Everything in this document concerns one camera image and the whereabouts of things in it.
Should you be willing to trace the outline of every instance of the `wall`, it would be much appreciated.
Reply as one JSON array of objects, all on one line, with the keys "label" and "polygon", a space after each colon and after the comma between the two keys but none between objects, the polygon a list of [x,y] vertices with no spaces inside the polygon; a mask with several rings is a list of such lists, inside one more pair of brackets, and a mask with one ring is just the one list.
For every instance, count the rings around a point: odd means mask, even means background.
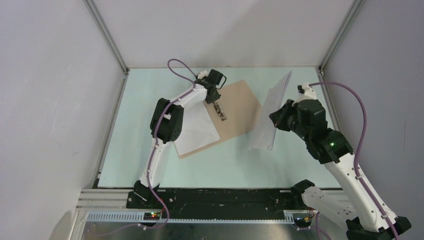
[{"label": "wall", "polygon": [[1,238],[49,239],[91,181],[123,75],[82,0],[1,1],[0,56]]},{"label": "wall", "polygon": [[96,0],[129,67],[317,66],[353,0]]},{"label": "wall", "polygon": [[[368,127],[360,161],[377,192],[422,239],[424,201],[424,1],[366,1],[325,69],[327,81],[352,87]],[[362,114],[356,100],[332,88],[341,128],[356,148]]]}]

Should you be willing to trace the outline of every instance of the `black wire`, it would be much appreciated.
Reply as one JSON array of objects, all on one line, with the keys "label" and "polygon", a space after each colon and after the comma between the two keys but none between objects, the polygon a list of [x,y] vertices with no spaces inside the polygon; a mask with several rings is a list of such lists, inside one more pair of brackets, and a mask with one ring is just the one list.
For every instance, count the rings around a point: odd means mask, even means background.
[{"label": "black wire", "polygon": [[225,78],[225,80],[224,80],[224,82],[222,83],[222,85],[221,85],[221,87],[220,87],[220,88],[216,88],[216,89],[218,89],[218,90],[222,89],[222,88],[224,87],[225,82],[227,81],[227,77],[226,77],[225,75],[222,75],[222,76]]}]

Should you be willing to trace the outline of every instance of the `table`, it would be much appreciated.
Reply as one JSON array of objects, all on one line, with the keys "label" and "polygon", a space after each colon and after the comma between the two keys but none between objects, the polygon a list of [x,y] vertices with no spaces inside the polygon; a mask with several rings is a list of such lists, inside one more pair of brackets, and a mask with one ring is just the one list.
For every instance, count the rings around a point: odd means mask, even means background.
[{"label": "table", "polygon": [[[195,73],[211,68],[193,68]],[[286,99],[297,99],[297,85],[318,82],[314,67],[217,67],[226,85],[245,80],[259,102],[268,89],[293,70]],[[185,68],[175,71],[190,78]],[[113,132],[104,158],[99,188],[131,188],[147,164],[151,147],[150,121],[159,98],[173,98],[190,87],[167,68],[133,68],[125,85]],[[327,110],[321,87],[314,87]],[[179,159],[174,146],[169,153],[162,188],[290,188],[309,179],[321,188],[339,188],[333,176],[313,159],[294,133],[277,131],[273,150],[248,150],[250,133]]]}]

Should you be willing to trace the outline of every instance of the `cable clip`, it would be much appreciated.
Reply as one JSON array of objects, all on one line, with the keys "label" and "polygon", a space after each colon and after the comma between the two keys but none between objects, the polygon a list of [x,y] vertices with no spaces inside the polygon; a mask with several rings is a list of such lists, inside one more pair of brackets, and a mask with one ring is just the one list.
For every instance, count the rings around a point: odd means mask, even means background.
[{"label": "cable clip", "polygon": [[361,179],[361,178],[363,178],[363,177],[365,177],[365,175],[364,175],[364,174],[361,174],[361,175],[359,175],[359,176],[356,176],[355,178],[358,180],[358,179]]}]

